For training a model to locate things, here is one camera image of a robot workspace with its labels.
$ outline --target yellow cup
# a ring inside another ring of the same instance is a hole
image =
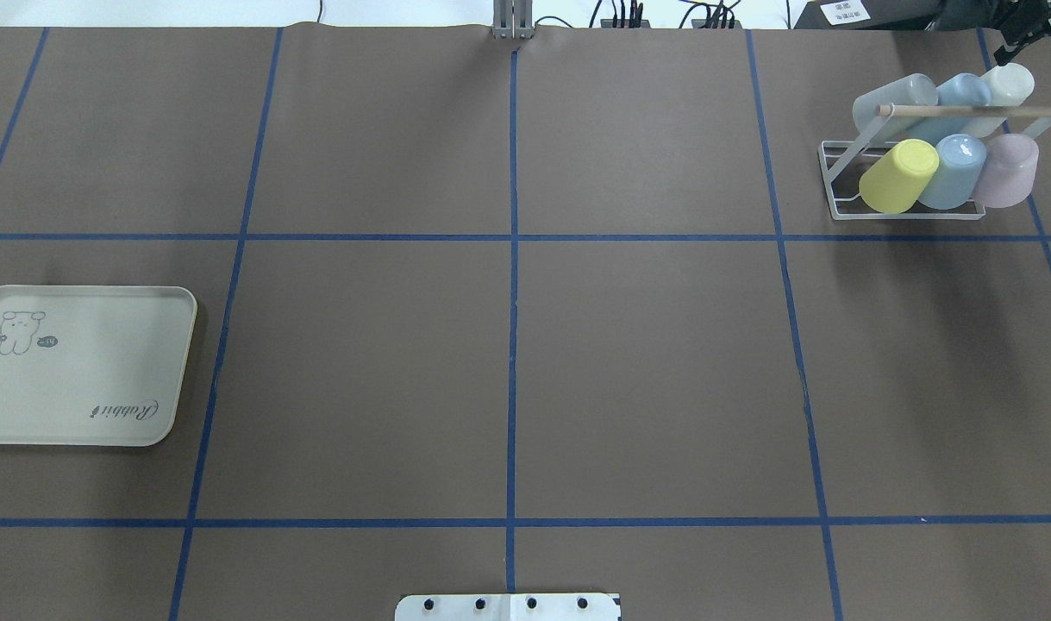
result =
[[[911,209],[939,169],[939,153],[924,141],[901,141],[863,172],[859,191],[866,204],[882,213]]]

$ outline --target white floor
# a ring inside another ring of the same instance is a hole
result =
[[[534,19],[558,16],[577,27],[585,27],[595,1],[535,0]],[[785,3],[786,0],[741,0],[735,12],[745,27],[781,28],[785,27]],[[492,4],[491,0],[324,0],[322,21],[334,25],[489,24]],[[796,22],[804,0],[792,0],[790,4]],[[653,27],[678,27],[688,7],[682,0],[647,0],[644,17]],[[320,0],[0,0],[0,25],[288,25],[314,21],[318,11]],[[597,19],[612,15],[611,0],[603,0]],[[701,16],[701,8],[694,13],[694,17]]]

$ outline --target vertical blue line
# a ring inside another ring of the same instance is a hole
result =
[[[181,542],[181,556],[177,565],[177,581],[173,583],[173,597],[169,608],[169,621],[176,621],[180,616],[181,596],[184,594],[184,578],[187,574],[187,559],[191,551],[191,535],[194,531],[194,513],[199,506],[199,488],[203,483],[203,469],[207,463],[207,447],[210,444],[210,429],[214,418],[214,403],[219,399],[219,376],[226,360],[226,343],[230,331],[230,313],[233,310],[233,296],[238,293],[238,278],[242,274],[242,257],[245,254],[246,236],[249,230],[249,216],[252,214],[253,191],[256,189],[256,169],[261,165],[262,149],[265,148],[265,129],[268,126],[268,111],[272,103],[272,86],[276,82],[276,66],[281,59],[281,43],[284,41],[284,28],[276,28],[276,40],[272,44],[272,60],[268,70],[268,84],[265,87],[265,103],[262,104],[261,123],[256,127],[256,145],[253,147],[252,168],[249,169],[249,185],[246,188],[245,207],[242,211],[242,228],[238,233],[238,250],[233,253],[233,268],[230,271],[230,286],[226,291],[226,307],[223,310],[223,327],[219,333],[219,351],[214,355],[214,371],[210,376],[210,394],[207,397],[207,413],[203,419],[203,433],[199,437],[199,454],[194,461],[194,476],[191,477],[191,495],[187,506],[187,523],[184,526],[184,539]]]
[[[986,43],[986,32],[982,28],[977,28],[977,44],[982,47],[982,60],[986,63],[986,70],[993,68],[993,60],[989,56],[989,44]],[[1011,131],[1009,124],[1005,121],[1005,133]],[[1034,204],[1034,193],[1027,196],[1027,208],[1030,209],[1030,218],[1034,221],[1034,229],[1038,231],[1038,243],[1042,244],[1043,254],[1046,255],[1046,264],[1050,268],[1051,277],[1051,250],[1050,242],[1046,239],[1046,228],[1043,227],[1043,220],[1038,213],[1038,206]]]
[[[0,142],[0,165],[4,163],[4,152],[7,151],[7,143],[12,141],[12,133],[16,130],[16,123],[20,121],[20,110],[27,99],[27,90],[32,89],[32,81],[36,78],[36,67],[39,66],[41,51],[45,47],[45,39],[49,36],[49,28],[44,27],[39,38],[39,45],[36,46],[36,55],[32,57],[32,66],[27,67],[27,76],[23,80],[23,87],[20,88],[20,96],[16,99],[16,107],[12,109],[12,118],[7,120],[7,128],[4,129],[4,138]]]
[[[510,54],[510,396],[507,403],[507,593],[516,589],[517,519],[517,51]]]
[[[789,314],[789,333],[794,339],[794,358],[801,378],[804,396],[804,419],[808,428],[808,459],[812,465],[812,481],[817,489],[817,508],[820,511],[821,536],[824,539],[824,561],[828,565],[828,585],[832,591],[832,613],[837,621],[843,621],[843,604],[840,598],[840,578],[836,571],[836,553],[832,550],[832,529],[828,523],[828,503],[824,499],[824,477],[820,468],[820,451],[817,447],[817,426],[812,420],[812,401],[808,398],[808,377],[804,370],[804,354],[801,351],[801,333],[798,330],[797,307],[794,304],[794,284],[789,282],[789,265],[785,257],[785,236],[782,233],[781,212],[778,209],[778,190],[775,185],[775,169],[770,164],[770,143],[766,141],[766,120],[762,111],[762,92],[759,88],[759,67],[755,59],[755,41],[750,30],[746,35],[746,54],[751,70],[751,88],[755,91],[755,109],[759,119],[759,138],[762,141],[762,162],[766,168],[766,189],[770,194],[770,214],[775,220],[775,236],[778,243],[778,264],[782,271],[782,286],[785,288],[785,309]]]

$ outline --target wooden handle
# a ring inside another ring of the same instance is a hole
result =
[[[1007,117],[1051,118],[1051,106],[894,106],[882,103],[877,107],[879,117]]]

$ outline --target bear drawing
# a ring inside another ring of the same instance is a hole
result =
[[[28,311],[8,310],[4,313],[4,322],[0,324],[0,353],[25,354],[32,349],[32,339],[39,331],[39,323],[45,313],[28,313]]]

